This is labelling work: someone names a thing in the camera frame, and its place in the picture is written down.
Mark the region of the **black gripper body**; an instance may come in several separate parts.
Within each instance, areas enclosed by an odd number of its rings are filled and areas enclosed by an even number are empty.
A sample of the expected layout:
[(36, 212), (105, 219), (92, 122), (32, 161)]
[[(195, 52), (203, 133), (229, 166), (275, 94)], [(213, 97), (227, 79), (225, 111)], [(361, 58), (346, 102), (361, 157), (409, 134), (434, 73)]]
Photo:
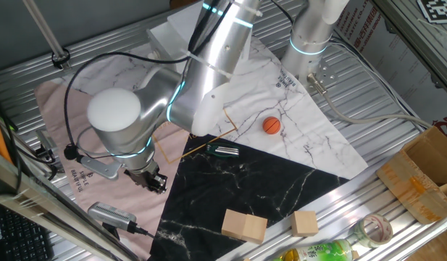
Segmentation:
[(156, 163), (150, 163), (148, 166), (146, 166), (144, 169), (141, 170), (125, 170), (124, 174), (130, 177), (133, 180), (133, 182), (138, 186), (141, 186), (138, 183), (140, 177), (147, 179), (149, 184), (152, 186), (152, 179), (158, 172), (159, 172), (158, 165)]

